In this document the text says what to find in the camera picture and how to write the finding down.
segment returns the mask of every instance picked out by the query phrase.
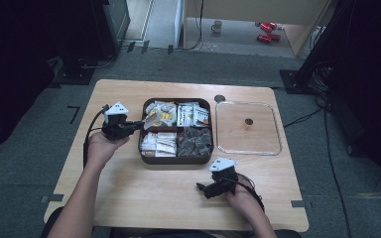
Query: transparent lid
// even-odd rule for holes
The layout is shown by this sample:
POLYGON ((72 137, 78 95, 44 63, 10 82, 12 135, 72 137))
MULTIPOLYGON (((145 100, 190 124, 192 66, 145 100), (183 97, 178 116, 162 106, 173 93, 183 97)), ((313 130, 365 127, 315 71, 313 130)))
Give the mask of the transparent lid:
POLYGON ((276 156, 282 150, 274 109, 262 102, 218 102, 216 143, 232 154, 276 156))

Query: storage box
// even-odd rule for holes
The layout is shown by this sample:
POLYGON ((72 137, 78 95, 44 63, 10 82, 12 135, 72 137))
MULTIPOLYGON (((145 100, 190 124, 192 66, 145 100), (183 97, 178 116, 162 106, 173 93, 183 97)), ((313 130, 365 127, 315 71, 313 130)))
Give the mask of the storage box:
MULTIPOLYGON (((198 106, 205 109, 208 112, 208 118, 207 118, 207 126, 206 127, 195 127, 195 126, 189 126, 189 127, 182 127, 178 126, 178 123, 174 123, 172 126, 152 126, 149 127, 147 130, 142 129, 140 131, 140 137, 139 137, 139 143, 138 143, 138 150, 141 155, 141 159, 149 164, 149 165, 203 165, 206 164, 212 155, 214 143, 213 143, 213 134, 212 134, 212 122, 211 122, 211 111, 209 103, 201 98, 151 98, 148 99, 143 106, 143 113, 142 113, 142 119, 144 120, 147 117, 146 108, 155 101, 162 101, 162 102, 174 102, 177 105, 180 103, 189 103, 189 102, 197 102, 198 106), (206 143, 199 143, 197 146, 200 148, 203 146, 204 154, 201 156, 178 156, 178 153, 174 157, 164 156, 164 157, 153 157, 153 156, 146 156, 142 154, 141 150, 141 144, 149 133, 159 133, 159 132, 173 132, 177 133, 176 137, 176 146, 177 148, 179 145, 183 145, 183 134, 190 134, 191 132, 194 132, 195 134, 201 134, 203 133, 203 139, 198 138, 198 140, 204 141, 206 143)), ((195 147, 187 147, 189 150, 195 149, 195 147)))

